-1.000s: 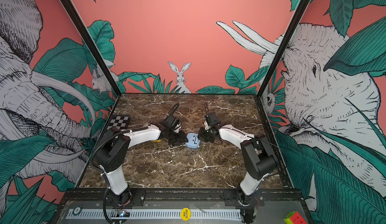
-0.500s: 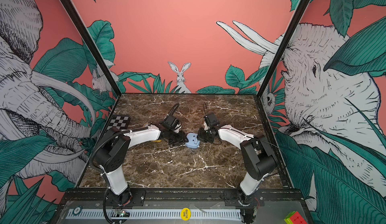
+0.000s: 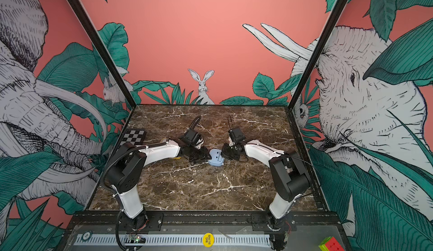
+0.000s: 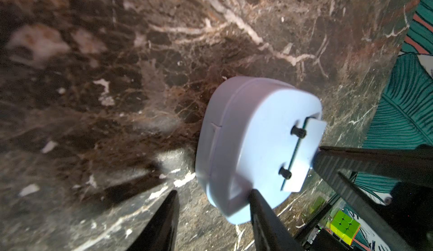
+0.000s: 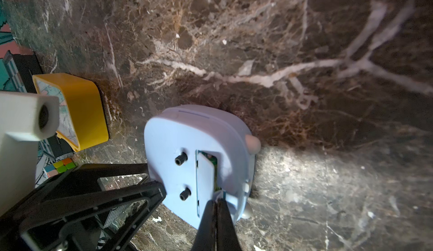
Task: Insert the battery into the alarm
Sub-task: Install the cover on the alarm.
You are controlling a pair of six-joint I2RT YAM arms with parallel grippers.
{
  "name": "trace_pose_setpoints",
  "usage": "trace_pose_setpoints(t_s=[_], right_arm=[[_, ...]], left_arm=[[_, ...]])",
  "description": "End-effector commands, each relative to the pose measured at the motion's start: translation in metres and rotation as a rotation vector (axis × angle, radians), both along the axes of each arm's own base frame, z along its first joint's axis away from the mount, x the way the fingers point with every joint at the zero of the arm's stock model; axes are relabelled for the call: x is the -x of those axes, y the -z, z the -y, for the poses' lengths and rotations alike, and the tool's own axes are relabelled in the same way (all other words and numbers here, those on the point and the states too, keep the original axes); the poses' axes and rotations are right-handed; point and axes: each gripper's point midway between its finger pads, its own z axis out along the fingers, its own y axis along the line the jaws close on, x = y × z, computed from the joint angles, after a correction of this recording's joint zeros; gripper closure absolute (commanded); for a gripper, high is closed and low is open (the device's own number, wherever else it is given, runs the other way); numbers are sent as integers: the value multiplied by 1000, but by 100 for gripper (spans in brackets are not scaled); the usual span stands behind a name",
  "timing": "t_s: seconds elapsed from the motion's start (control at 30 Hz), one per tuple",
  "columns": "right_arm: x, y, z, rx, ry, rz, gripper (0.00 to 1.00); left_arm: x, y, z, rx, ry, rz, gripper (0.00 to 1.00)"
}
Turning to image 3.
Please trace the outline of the blue alarm clock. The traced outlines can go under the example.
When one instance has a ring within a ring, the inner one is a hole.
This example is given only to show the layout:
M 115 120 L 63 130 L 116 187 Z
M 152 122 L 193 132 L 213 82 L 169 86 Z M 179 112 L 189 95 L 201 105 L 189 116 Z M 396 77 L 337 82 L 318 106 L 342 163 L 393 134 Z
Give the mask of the blue alarm clock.
M 211 149 L 209 151 L 210 159 L 207 163 L 213 167 L 221 167 L 224 164 L 224 157 L 222 156 L 222 151 L 220 149 Z

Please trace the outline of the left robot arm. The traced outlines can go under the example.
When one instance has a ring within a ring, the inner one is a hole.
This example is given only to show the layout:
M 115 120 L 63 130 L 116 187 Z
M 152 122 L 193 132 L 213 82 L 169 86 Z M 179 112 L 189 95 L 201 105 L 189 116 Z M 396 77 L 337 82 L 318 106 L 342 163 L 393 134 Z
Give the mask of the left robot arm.
M 144 212 L 138 194 L 138 183 L 146 165 L 170 158 L 184 157 L 191 162 L 211 159 L 204 147 L 187 145 L 180 140 L 168 140 L 159 144 L 135 146 L 123 144 L 101 173 L 100 185 L 110 191 L 117 200 L 120 211 L 128 218 L 137 218 Z

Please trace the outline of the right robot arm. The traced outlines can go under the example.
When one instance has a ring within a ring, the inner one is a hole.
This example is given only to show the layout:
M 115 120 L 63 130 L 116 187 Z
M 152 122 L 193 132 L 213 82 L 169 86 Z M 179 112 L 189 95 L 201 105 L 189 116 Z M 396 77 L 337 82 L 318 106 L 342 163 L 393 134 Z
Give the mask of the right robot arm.
M 285 217 L 297 199 L 310 188 L 311 177 L 297 153 L 286 153 L 271 148 L 258 140 L 229 145 L 225 143 L 222 156 L 229 160 L 239 160 L 244 154 L 268 166 L 276 195 L 268 209 L 275 220 Z

